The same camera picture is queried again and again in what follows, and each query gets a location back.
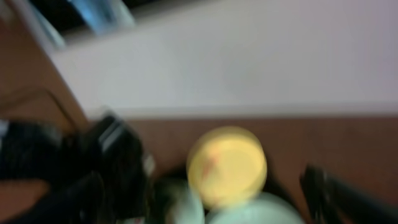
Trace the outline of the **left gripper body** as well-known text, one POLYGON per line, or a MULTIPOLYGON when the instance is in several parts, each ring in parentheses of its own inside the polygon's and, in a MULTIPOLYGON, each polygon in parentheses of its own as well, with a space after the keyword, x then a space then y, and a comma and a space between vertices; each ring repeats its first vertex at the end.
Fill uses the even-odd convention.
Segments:
POLYGON ((145 214, 149 178, 138 134, 121 118, 107 114, 83 135, 87 166, 100 174, 104 211, 112 221, 145 214))

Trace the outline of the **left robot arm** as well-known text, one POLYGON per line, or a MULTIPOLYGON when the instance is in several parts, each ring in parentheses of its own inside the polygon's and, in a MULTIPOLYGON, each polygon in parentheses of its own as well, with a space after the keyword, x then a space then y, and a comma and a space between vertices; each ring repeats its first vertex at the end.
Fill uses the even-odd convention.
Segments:
POLYGON ((52 124, 1 121, 1 180, 41 180, 49 191, 4 223, 115 223, 145 215, 139 136, 109 115, 64 134, 52 124))

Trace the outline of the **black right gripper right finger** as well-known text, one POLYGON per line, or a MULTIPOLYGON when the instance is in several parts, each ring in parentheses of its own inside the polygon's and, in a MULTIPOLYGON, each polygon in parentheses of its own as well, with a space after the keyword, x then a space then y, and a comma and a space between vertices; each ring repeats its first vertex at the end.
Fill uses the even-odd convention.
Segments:
POLYGON ((306 166, 300 176, 314 223, 397 223, 397 208, 369 197, 325 170, 306 166))

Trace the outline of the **yellow plate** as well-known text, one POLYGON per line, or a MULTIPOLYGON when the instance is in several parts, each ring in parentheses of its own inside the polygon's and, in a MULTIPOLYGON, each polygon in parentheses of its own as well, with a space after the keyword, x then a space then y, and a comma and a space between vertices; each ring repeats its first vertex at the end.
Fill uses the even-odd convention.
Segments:
POLYGON ((267 158, 249 130, 223 126, 202 135, 188 153, 189 186, 209 210, 250 200, 265 186, 267 158))

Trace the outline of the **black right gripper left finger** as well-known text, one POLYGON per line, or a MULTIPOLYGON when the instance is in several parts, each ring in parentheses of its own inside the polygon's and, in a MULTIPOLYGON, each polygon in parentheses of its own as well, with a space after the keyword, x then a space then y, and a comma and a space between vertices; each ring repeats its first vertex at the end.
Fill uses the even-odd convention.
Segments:
POLYGON ((6 224, 97 223, 104 196, 100 174, 91 172, 40 199, 26 212, 6 220, 6 224))

